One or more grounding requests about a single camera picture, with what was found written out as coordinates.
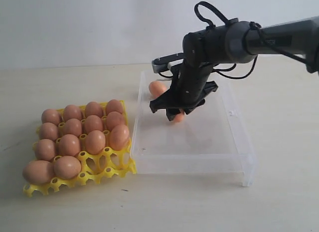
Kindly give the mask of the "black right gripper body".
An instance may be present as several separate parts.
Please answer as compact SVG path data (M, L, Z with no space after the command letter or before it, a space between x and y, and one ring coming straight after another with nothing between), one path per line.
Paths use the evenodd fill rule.
M169 108L182 109L185 114L190 114L195 108L205 103L205 98L216 92L218 85L208 78L213 71L213 66L206 63L200 67L192 67L185 61L173 66L170 88L157 99L169 102Z

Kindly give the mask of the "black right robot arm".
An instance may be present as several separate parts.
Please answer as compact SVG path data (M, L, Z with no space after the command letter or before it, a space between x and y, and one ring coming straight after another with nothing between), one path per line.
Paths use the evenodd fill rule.
M152 61L154 73L170 71L171 85L167 92L150 102L152 112L166 111L169 121L183 111L191 113L217 90L209 81L212 73L226 76L220 64L256 63L263 54L278 54L303 63L309 73L319 70L319 19L303 20L261 27L255 22L232 19L223 26L188 33L182 42L183 51Z

